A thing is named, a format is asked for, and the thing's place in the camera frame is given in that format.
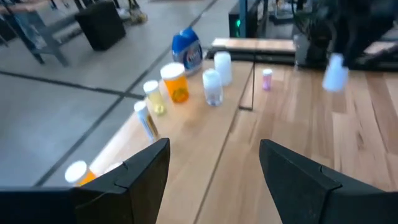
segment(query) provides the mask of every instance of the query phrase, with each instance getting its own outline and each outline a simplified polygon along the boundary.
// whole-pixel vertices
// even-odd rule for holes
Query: table
[[[217,43],[282,50],[291,44],[276,40]],[[274,71],[271,91],[261,89],[264,68]],[[170,138],[172,150],[157,223],[281,223],[259,163],[261,139],[271,139],[380,189],[397,190],[397,74],[351,72],[344,92],[327,93],[320,72],[257,64],[253,111],[238,110],[238,105],[251,104],[251,69],[250,62],[233,62],[233,84],[225,89],[220,107],[206,105],[201,76],[195,75],[188,80],[190,100],[182,105],[168,102],[167,116],[154,117],[160,133]],[[101,174],[148,144],[132,114],[91,169]]]

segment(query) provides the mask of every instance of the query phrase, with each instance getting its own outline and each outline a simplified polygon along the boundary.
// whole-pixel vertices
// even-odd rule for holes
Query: floor
[[[84,35],[73,39],[62,47],[68,68],[52,56],[39,65],[20,40],[0,48],[0,186],[67,185],[67,165],[90,163],[143,97],[142,84],[172,61],[172,36],[193,26],[207,49],[215,37],[228,36],[228,11],[236,3],[138,2],[145,24],[127,27],[126,38],[102,53]],[[40,12],[46,23],[68,13]]]

